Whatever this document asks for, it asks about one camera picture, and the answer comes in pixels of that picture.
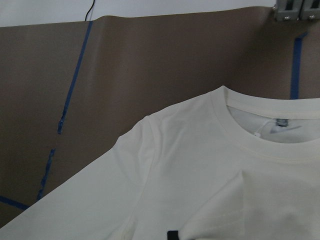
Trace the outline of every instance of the white t-shirt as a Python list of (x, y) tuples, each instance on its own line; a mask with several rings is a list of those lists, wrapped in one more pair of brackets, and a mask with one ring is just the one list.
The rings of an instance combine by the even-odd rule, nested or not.
[(140, 120), (1, 240), (320, 240), (320, 98), (221, 86)]

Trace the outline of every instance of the fabric fold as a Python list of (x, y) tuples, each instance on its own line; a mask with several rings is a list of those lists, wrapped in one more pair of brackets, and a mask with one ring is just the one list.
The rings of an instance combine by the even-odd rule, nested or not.
[(244, 171), (245, 238), (319, 240), (320, 183), (314, 177), (277, 169)]
[(220, 239), (243, 236), (244, 181), (239, 171), (179, 230), (180, 240)]

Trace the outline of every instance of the clothing label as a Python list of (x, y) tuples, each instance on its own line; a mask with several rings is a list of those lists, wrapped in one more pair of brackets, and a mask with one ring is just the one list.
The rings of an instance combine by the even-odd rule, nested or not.
[(288, 119), (277, 118), (275, 125), (280, 126), (280, 127), (287, 127), (288, 126)]
[(179, 240), (178, 231), (168, 231), (167, 240)]

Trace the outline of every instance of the black cable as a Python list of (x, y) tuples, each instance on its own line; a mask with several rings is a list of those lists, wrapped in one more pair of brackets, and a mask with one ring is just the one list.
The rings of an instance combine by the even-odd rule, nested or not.
[(305, 4), (305, 0), (302, 0), (301, 8), (300, 8), (300, 11), (299, 11), (299, 16), (298, 16), (297, 20), (301, 20), (302, 19), (302, 9), (304, 8), (304, 4)]
[(85, 21), (87, 21), (88, 14), (90, 13), (91, 9), (94, 7), (95, 1), (96, 1), (96, 0), (93, 0), (92, 6), (90, 7), (89, 11), (86, 13), (85, 19), (84, 19)]

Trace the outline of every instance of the neck tag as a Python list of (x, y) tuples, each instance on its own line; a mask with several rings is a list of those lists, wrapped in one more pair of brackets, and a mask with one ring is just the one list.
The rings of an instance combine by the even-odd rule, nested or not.
[(280, 127), (288, 127), (288, 119), (277, 118), (275, 125)]

